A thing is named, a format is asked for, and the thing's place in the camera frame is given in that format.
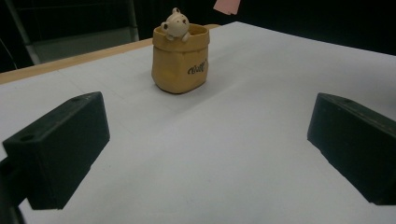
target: table surface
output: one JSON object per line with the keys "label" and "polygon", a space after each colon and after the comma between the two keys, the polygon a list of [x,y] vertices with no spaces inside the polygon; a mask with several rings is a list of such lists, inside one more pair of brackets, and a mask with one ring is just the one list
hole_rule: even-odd
{"label": "table surface", "polygon": [[210,36],[207,82],[185,94],[155,86],[152,46],[0,85],[3,140],[69,98],[105,98],[110,142],[64,210],[24,201],[27,222],[394,222],[306,134],[319,92],[396,119],[396,57],[240,22]]}

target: toy head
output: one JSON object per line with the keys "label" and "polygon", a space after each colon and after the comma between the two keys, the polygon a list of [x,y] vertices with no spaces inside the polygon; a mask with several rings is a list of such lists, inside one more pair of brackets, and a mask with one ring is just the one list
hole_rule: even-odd
{"label": "toy head", "polygon": [[167,34],[174,37],[181,37],[189,31],[190,22],[186,16],[180,13],[180,10],[175,7],[172,10],[172,15],[161,24],[161,28]]}

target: pink sticky note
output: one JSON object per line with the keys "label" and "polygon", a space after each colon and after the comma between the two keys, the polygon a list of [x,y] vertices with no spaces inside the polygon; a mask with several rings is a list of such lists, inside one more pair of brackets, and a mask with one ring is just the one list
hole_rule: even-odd
{"label": "pink sticky note", "polygon": [[227,15],[236,15],[240,3],[241,0],[218,0],[213,8]]}

